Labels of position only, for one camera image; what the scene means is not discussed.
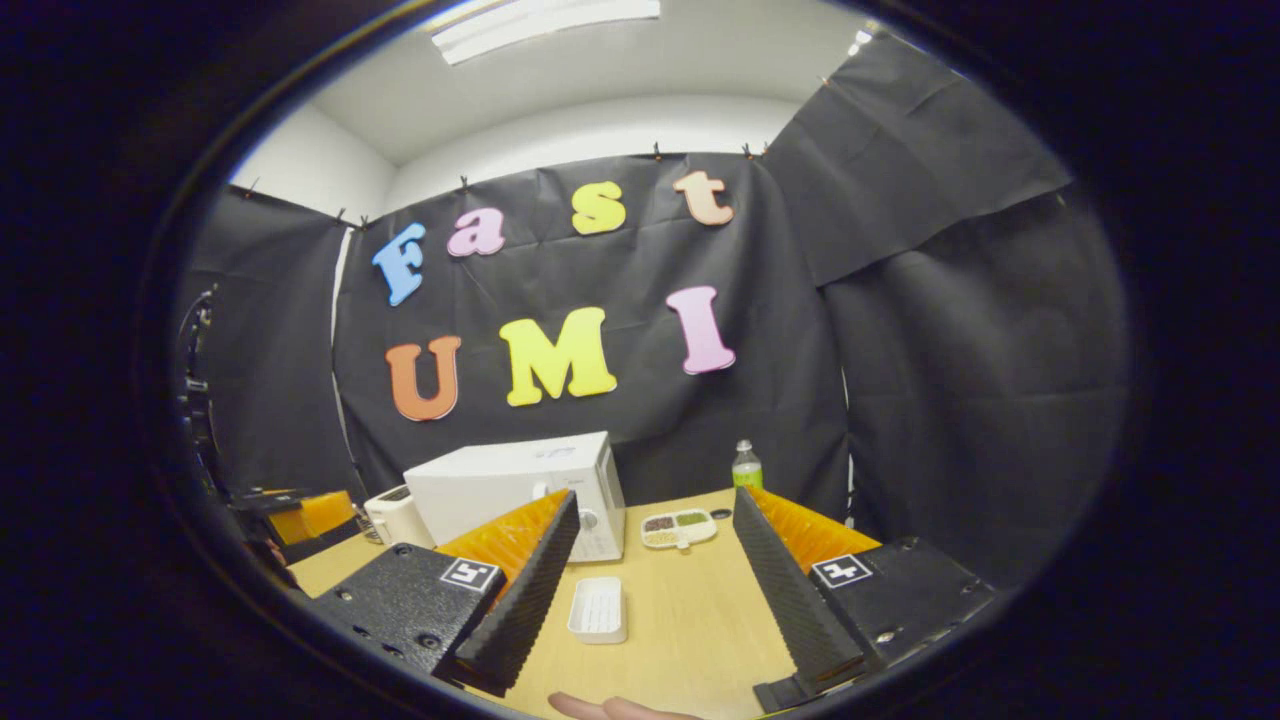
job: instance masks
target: human hand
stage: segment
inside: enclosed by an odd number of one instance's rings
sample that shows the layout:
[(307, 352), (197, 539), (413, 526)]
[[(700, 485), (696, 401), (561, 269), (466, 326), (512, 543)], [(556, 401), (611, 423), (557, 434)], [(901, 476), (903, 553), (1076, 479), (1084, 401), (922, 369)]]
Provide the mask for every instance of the human hand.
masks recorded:
[(621, 697), (611, 697), (602, 705), (595, 705), (570, 694), (552, 693), (547, 702), (575, 720), (700, 720), (692, 715), (653, 710)]

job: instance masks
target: wooden table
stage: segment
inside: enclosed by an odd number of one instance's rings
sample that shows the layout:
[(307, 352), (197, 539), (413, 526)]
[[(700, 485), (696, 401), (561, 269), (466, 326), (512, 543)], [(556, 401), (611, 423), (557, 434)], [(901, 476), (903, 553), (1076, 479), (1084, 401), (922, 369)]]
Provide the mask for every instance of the wooden table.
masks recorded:
[[(628, 507), (622, 560), (566, 566), (516, 687), (504, 698), (471, 692), (540, 717), (561, 716), (547, 703), (556, 691), (593, 702), (622, 696), (707, 720), (762, 715), (751, 687), (791, 675), (796, 667), (732, 518), (716, 520), (716, 537), (687, 551), (649, 550), (640, 542), (640, 523), (648, 515), (732, 506), (733, 489), (726, 488)], [(384, 550), (357, 536), (291, 569), (315, 597)], [(622, 579), (627, 639), (582, 644), (567, 628), (573, 585), (602, 575)]]

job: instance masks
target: black fabric curtain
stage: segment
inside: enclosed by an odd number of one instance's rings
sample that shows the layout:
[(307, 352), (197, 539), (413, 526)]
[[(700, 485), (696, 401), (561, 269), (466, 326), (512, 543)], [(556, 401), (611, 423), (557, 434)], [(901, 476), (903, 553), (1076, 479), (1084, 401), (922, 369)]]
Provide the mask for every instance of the black fabric curtain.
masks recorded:
[[(672, 183), (705, 170), (736, 217), (696, 222)], [(621, 228), (581, 236), (571, 195), (585, 183), (622, 190)], [(445, 242), (460, 215), (504, 213), (506, 246), (453, 258)], [(402, 305), (374, 254), (421, 223), (422, 284)], [(732, 368), (682, 370), (686, 346), (669, 293), (712, 286), (713, 311)], [(604, 309), (602, 342), (613, 392), (511, 407), (509, 348), (498, 337), (531, 318), (554, 342), (566, 315)], [(742, 155), (613, 158), (529, 170), (471, 186), (385, 217), (351, 245), (338, 302), (335, 369), (352, 450), (370, 491), (403, 482), (420, 462), (467, 445), (608, 430), (631, 505), (731, 487), (735, 442), (750, 438), (765, 487), (833, 518), (846, 505), (847, 447), (836, 347), (799, 255), (782, 193)], [(460, 396), (439, 420), (415, 423), (392, 400), (385, 351), (458, 336)], [(417, 360), (422, 397), (436, 392), (430, 354)]]
[(233, 492), (344, 489), (365, 497), (330, 375), (330, 304), (344, 232), (328, 215), (228, 188), (195, 240), (179, 305), (186, 310), (218, 286), (201, 368), (221, 478)]
[(859, 497), (996, 584), (1103, 480), (1124, 291), (1084, 192), (980, 88), (881, 35), (769, 147), (847, 378)]

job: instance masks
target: fluorescent light fixture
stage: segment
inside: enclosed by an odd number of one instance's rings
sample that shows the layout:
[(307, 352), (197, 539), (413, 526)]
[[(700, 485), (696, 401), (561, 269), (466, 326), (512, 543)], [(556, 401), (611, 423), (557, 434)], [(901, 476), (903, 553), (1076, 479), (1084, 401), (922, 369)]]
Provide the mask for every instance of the fluorescent light fixture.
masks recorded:
[[(468, 5), (471, 8), (462, 10)], [(458, 10), (453, 18), (463, 19), (451, 24), (452, 18), (445, 18), (451, 10), (438, 15), (440, 23), (435, 22), (436, 18), (428, 23), (442, 28), (431, 36), (431, 42), (440, 49), (447, 63), (456, 65), (476, 55), (571, 27), (652, 19), (660, 10), (658, 0), (515, 0), (493, 5), (492, 0), (463, 3), (453, 9)]]

